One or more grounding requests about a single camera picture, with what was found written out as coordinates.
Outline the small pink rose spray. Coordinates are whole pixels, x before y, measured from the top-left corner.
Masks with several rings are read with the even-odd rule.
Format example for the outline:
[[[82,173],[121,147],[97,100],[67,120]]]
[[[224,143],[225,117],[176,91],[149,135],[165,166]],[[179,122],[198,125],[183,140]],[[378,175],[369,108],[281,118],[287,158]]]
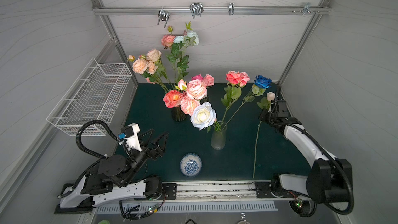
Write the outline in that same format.
[[[270,111],[272,101],[275,99],[275,93],[268,92],[265,97],[263,97],[260,102],[257,102],[257,105],[261,110]],[[254,166],[252,171],[252,178],[255,178],[256,174],[256,163],[257,163],[257,146],[258,146],[258,139],[259,139],[259,132],[261,127],[262,120],[259,121],[257,133],[256,133],[256,140],[255,140],[255,149],[254,149]]]

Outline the blue rose stem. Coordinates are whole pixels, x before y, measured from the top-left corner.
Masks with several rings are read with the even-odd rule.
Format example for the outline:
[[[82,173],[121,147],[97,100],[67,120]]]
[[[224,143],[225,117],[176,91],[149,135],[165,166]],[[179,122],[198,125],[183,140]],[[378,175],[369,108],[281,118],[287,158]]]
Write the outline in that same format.
[[[272,84],[272,80],[269,78],[266,78],[264,76],[261,75],[257,75],[254,79],[254,83],[251,86],[251,89],[249,89],[249,91],[247,92],[247,94],[245,96],[243,96],[243,94],[241,94],[240,98],[236,101],[238,102],[239,100],[241,100],[240,106],[237,108],[237,110],[232,114],[232,116],[228,119],[228,120],[224,120],[227,125],[231,122],[231,120],[235,117],[235,115],[238,113],[238,111],[246,104],[246,103],[250,103],[253,102],[254,99],[256,97],[260,97],[263,96],[266,89],[270,88]]]

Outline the dark red glass vase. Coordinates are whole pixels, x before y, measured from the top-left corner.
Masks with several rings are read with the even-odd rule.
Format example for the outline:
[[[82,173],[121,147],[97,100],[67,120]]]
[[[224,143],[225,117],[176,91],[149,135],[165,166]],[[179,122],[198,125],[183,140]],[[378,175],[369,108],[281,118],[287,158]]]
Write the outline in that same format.
[[[176,122],[182,122],[186,119],[186,114],[181,110],[180,106],[171,109],[172,119]]]

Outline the red pink rose stem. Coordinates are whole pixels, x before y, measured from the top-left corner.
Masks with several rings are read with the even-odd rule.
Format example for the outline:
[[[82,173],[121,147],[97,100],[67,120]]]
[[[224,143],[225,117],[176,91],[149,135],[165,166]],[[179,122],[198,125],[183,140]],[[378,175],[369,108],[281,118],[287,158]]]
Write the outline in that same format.
[[[242,94],[242,87],[238,85],[238,74],[240,72],[236,71],[228,71],[226,74],[227,86],[224,88],[225,95],[221,98],[222,104],[225,106],[225,111],[223,114],[222,121],[227,125],[224,121],[227,115],[228,110],[231,106],[240,98]]]

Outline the clear ribbed glass vase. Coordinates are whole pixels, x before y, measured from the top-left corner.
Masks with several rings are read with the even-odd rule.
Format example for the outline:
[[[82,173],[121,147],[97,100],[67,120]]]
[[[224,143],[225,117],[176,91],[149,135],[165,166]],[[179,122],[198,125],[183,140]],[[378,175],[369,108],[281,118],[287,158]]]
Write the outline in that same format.
[[[215,130],[212,133],[210,144],[213,149],[221,150],[224,149],[227,140],[228,126],[223,121],[217,121]]]

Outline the peach pink peony spray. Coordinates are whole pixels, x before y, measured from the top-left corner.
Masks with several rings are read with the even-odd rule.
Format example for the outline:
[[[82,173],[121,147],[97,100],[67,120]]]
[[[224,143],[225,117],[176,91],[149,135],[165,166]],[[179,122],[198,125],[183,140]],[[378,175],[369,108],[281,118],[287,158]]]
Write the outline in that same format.
[[[165,93],[168,93],[171,88],[163,82],[163,79],[170,85],[172,83],[161,57],[162,52],[153,48],[146,54],[139,55],[137,59],[133,55],[129,55],[127,60],[132,63],[134,73],[141,75],[147,83],[159,85]]]

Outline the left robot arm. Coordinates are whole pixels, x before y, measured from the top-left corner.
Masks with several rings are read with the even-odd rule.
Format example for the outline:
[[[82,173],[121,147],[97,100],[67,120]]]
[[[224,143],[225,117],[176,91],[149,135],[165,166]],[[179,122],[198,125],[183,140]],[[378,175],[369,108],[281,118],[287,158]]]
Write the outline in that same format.
[[[82,142],[86,129],[101,125],[110,137],[120,145],[125,155],[102,155],[87,148]],[[156,213],[166,200],[175,199],[171,185],[164,184],[161,177],[152,175],[136,180],[136,175],[149,159],[155,161],[164,156],[169,134],[162,133],[153,139],[154,129],[140,133],[136,123],[121,129],[115,135],[102,120],[91,120],[83,124],[76,134],[78,148],[86,154],[94,156],[97,161],[88,166],[73,184],[65,184],[58,195],[60,203],[54,214],[85,214],[109,202],[117,201],[121,216],[133,221],[140,220]],[[139,207],[130,210],[123,208],[124,200],[161,201],[149,210],[139,213]]]

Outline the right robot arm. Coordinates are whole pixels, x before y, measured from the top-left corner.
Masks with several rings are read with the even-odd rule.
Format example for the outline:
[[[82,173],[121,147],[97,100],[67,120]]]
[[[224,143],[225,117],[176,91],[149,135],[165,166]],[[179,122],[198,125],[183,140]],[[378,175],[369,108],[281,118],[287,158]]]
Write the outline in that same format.
[[[282,88],[276,87],[271,105],[262,110],[260,121],[273,127],[303,155],[311,170],[307,176],[292,173],[274,174],[268,186],[276,198],[293,196],[290,207],[298,215],[311,217],[317,205],[323,204],[339,215],[354,209],[352,165],[322,147],[295,117],[290,116],[287,102],[281,98]]]

